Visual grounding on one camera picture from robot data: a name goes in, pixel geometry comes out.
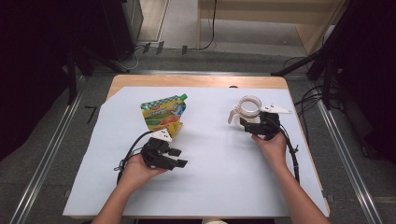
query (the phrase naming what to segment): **person's right hand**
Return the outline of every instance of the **person's right hand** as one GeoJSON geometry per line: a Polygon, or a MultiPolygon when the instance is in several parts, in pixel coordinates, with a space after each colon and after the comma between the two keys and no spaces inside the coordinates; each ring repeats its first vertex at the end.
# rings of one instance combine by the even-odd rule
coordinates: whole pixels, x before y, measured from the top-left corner
{"type": "Polygon", "coordinates": [[[286,166],[286,139],[282,133],[277,133],[269,141],[254,134],[251,135],[251,138],[262,149],[262,154],[273,169],[278,166],[286,166]]]}

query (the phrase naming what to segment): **table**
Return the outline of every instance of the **table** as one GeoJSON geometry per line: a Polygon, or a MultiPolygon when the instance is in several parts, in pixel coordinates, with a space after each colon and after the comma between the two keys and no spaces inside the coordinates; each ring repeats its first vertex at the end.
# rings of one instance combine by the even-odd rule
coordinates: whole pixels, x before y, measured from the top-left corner
{"type": "MultiPolygon", "coordinates": [[[[198,0],[197,48],[201,19],[212,19],[214,0],[198,0]]],[[[216,20],[295,23],[307,54],[318,49],[329,27],[341,17],[346,0],[218,0],[216,20]]]]}
{"type": "MultiPolygon", "coordinates": [[[[180,158],[189,163],[183,169],[176,168],[154,177],[135,192],[126,205],[124,216],[258,218],[289,215],[258,147],[248,133],[227,123],[229,112],[240,95],[247,92],[260,95],[264,105],[269,99],[278,99],[277,105],[292,110],[292,114],[280,115],[280,119],[292,143],[299,145],[297,158],[301,164],[302,187],[322,212],[329,215],[284,78],[122,75],[114,78],[107,102],[102,105],[64,209],[65,216],[97,215],[116,185],[117,173],[112,169],[137,136],[147,130],[143,119],[133,116],[140,113],[142,99],[160,99],[159,96],[166,97],[170,92],[189,96],[187,109],[181,117],[184,125],[171,143],[171,147],[183,151],[180,158]],[[202,113],[205,105],[212,105],[216,113],[205,116],[202,113]]],[[[288,166],[292,170],[290,157],[288,166]]]]}

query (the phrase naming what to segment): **colorful snack bag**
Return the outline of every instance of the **colorful snack bag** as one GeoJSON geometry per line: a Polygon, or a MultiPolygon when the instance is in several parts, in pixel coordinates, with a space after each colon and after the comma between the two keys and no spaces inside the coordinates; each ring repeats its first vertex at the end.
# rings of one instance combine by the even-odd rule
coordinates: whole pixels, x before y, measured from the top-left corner
{"type": "Polygon", "coordinates": [[[148,129],[155,132],[166,128],[171,137],[175,137],[183,125],[180,117],[186,109],[185,99],[187,95],[183,94],[141,104],[140,108],[148,129]]]}

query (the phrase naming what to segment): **person's left hand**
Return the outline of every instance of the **person's left hand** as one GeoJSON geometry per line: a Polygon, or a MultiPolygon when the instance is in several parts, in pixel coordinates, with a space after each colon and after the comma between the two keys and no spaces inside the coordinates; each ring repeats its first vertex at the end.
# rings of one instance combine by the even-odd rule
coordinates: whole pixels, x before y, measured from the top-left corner
{"type": "Polygon", "coordinates": [[[131,193],[145,185],[152,177],[162,174],[166,170],[148,168],[141,155],[132,156],[125,165],[122,177],[117,187],[131,191],[131,193]]]}

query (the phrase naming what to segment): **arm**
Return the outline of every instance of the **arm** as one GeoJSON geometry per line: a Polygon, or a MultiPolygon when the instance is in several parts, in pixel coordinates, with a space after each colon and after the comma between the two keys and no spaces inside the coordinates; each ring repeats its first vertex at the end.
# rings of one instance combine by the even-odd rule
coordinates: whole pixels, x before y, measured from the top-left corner
{"type": "Polygon", "coordinates": [[[251,135],[251,138],[262,149],[262,154],[274,171],[289,208],[291,221],[293,223],[330,223],[290,172],[286,164],[286,140],[282,133],[278,133],[269,141],[257,135],[251,135]]]}
{"type": "Polygon", "coordinates": [[[92,224],[120,223],[129,196],[145,185],[152,177],[163,172],[165,172],[164,169],[148,168],[141,155],[133,156],[128,160],[119,184],[114,188],[92,224]]]}

